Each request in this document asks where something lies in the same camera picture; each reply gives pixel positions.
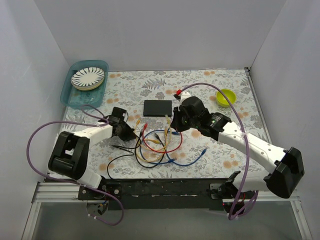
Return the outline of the black network switch box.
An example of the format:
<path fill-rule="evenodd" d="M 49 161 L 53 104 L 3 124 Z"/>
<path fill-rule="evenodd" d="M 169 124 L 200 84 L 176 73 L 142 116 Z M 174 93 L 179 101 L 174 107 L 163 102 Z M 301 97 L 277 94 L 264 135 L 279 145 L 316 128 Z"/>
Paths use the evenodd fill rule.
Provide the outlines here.
<path fill-rule="evenodd" d="M 144 117 L 171 117 L 172 112 L 171 100 L 145 100 L 143 103 Z"/>

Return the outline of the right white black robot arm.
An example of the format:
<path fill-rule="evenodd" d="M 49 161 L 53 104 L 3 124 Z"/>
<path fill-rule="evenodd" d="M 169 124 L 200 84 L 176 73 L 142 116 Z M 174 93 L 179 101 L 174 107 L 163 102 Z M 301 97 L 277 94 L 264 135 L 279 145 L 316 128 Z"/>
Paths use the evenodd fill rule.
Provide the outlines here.
<path fill-rule="evenodd" d="M 205 109 L 196 115 L 175 107 L 170 126 L 177 132 L 197 129 L 205 137 L 227 144 L 244 154 L 249 153 L 249 157 L 268 172 L 263 180 L 278 197 L 288 199 L 305 174 L 300 150 L 295 147 L 286 150 L 250 133 L 245 134 L 235 122 L 221 113 L 209 113 Z"/>

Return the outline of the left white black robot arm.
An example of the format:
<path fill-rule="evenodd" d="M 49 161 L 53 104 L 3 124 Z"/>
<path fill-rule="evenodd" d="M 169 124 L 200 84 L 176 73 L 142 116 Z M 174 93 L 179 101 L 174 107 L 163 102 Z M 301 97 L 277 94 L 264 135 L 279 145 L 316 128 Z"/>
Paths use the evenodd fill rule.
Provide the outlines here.
<path fill-rule="evenodd" d="M 103 199 L 107 193 L 101 184 L 103 178 L 87 167 L 88 156 L 91 147 L 112 137 L 127 142 L 134 140 L 136 134 L 123 121 L 112 124 L 100 122 L 80 131 L 61 132 L 48 162 L 49 170 L 90 187 L 89 194 L 95 200 Z"/>

